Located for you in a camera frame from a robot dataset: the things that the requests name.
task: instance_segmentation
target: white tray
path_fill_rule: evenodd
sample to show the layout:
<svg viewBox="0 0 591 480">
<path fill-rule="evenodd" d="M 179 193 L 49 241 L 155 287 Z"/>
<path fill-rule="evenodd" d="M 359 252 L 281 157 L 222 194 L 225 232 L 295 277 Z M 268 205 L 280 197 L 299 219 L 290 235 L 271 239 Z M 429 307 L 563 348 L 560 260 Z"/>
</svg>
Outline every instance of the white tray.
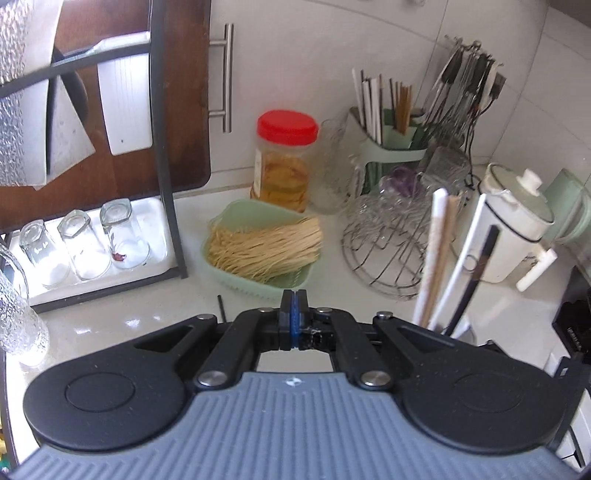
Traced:
<svg viewBox="0 0 591 480">
<path fill-rule="evenodd" d="M 160 275 L 172 267 L 176 266 L 176 259 L 174 257 L 174 250 L 172 247 L 172 240 L 170 232 L 168 231 L 168 222 L 164 213 L 164 206 L 160 199 L 147 198 L 139 199 L 131 202 L 134 210 L 134 215 L 138 219 L 144 238 L 150 244 L 150 256 L 146 263 L 139 265 L 130 270 L 120 270 L 113 264 L 100 277 L 92 280 L 81 280 L 74 273 L 74 268 L 70 262 L 70 274 L 59 285 L 53 288 L 44 287 L 38 280 L 35 272 L 35 267 L 29 262 L 29 259 L 18 246 L 18 239 L 20 232 L 14 233 L 10 243 L 10 250 L 16 256 L 17 260 L 22 265 L 27 281 L 29 283 L 30 303 L 31 305 L 39 305 L 53 300 L 61 300 L 91 291 L 102 290 L 103 288 L 113 287 L 115 285 L 122 285 L 130 283 L 143 278 L 155 277 Z M 103 233 L 103 229 L 99 220 L 100 209 L 91 210 L 87 212 L 92 221 L 92 226 L 103 242 L 105 249 L 108 250 L 108 240 Z M 66 246 L 57 232 L 61 218 L 49 220 L 46 222 L 47 230 L 54 239 L 58 248 L 63 251 L 65 258 L 69 259 Z"/>
</svg>

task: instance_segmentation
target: black chopstick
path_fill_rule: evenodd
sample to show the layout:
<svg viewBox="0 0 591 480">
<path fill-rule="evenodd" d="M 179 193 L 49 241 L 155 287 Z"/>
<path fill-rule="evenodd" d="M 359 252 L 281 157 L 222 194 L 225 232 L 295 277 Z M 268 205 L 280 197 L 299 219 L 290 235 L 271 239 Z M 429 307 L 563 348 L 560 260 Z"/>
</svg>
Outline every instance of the black chopstick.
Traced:
<svg viewBox="0 0 591 480">
<path fill-rule="evenodd" d="M 466 286 L 466 290 L 464 291 L 464 295 L 462 295 L 460 303 L 457 305 L 456 312 L 453 314 L 453 317 L 445 329 L 445 332 L 443 332 L 443 335 L 451 336 L 453 331 L 456 329 L 457 324 L 460 322 L 462 315 L 464 315 L 464 312 L 466 311 L 466 308 L 468 307 L 468 304 L 470 303 L 474 292 L 480 283 L 480 279 L 482 278 L 482 274 L 488 265 L 488 261 L 491 258 L 492 250 L 494 249 L 496 241 L 499 238 L 499 233 L 500 230 L 496 225 L 491 225 L 491 227 L 488 229 L 484 246 L 480 252 L 480 258 L 476 263 L 476 267 L 472 271 L 470 281 Z"/>
<path fill-rule="evenodd" d="M 226 310 L 224 310 L 224 308 L 223 308 L 223 300 L 222 300 L 221 295 L 217 296 L 217 304 L 220 307 L 220 315 L 222 317 L 222 323 L 227 323 L 228 319 L 226 318 Z"/>
</svg>

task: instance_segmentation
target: stainless steel handle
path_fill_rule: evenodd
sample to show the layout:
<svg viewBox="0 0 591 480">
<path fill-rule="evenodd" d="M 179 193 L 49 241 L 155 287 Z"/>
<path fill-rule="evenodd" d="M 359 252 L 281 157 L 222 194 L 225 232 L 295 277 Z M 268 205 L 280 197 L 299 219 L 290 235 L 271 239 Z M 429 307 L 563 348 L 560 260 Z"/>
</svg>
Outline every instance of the stainless steel handle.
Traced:
<svg viewBox="0 0 591 480">
<path fill-rule="evenodd" d="M 222 109 L 210 110 L 209 118 L 221 116 L 223 119 L 223 132 L 232 131 L 232 59 L 234 45 L 234 24 L 227 23 L 223 29 L 222 40 L 210 40 L 210 47 L 223 47 L 223 78 L 222 78 Z"/>
</svg>

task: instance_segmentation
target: textured glass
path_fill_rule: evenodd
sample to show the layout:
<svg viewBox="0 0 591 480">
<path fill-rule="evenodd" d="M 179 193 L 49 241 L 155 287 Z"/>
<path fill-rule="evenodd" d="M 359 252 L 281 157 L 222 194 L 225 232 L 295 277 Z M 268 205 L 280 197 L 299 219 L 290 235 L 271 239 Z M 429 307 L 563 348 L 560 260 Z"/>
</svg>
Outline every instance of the textured glass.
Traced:
<svg viewBox="0 0 591 480">
<path fill-rule="evenodd" d="M 33 367 L 43 360 L 49 348 L 47 325 L 28 304 L 27 278 L 21 264 L 2 244 L 0 255 L 22 276 L 26 297 L 17 293 L 0 272 L 0 348 L 15 355 L 20 363 Z"/>
<path fill-rule="evenodd" d="M 25 40 L 33 11 L 32 0 L 12 1 L 0 8 L 0 83 L 24 74 Z M 0 99 L 0 184 L 25 185 L 23 165 L 23 92 Z"/>
</svg>

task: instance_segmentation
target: glass cup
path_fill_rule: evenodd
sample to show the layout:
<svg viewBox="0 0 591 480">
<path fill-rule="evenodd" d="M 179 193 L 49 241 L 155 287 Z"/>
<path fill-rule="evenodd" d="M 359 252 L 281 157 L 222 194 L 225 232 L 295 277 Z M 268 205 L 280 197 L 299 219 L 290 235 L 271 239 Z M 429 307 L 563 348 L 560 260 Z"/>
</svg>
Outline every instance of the glass cup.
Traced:
<svg viewBox="0 0 591 480">
<path fill-rule="evenodd" d="M 29 306 L 29 288 L 21 264 L 2 244 L 0 257 L 12 264 L 15 270 L 11 274 L 19 272 L 22 275 L 25 286 L 23 297 L 16 292 L 4 272 L 0 271 L 0 348 L 15 355 L 20 363 L 34 367 L 43 360 L 49 349 L 47 325 Z"/>
<path fill-rule="evenodd" d="M 21 229 L 18 245 L 35 267 L 41 283 L 55 287 L 70 273 L 70 262 L 56 247 L 43 220 L 35 220 Z"/>
<path fill-rule="evenodd" d="M 127 270 L 147 260 L 150 245 L 143 238 L 129 199 L 105 203 L 100 209 L 100 222 L 109 239 L 113 265 Z"/>
<path fill-rule="evenodd" d="M 100 242 L 90 217 L 82 210 L 72 210 L 57 227 L 66 244 L 74 270 L 82 280 L 100 277 L 111 266 L 111 256 Z"/>
</svg>

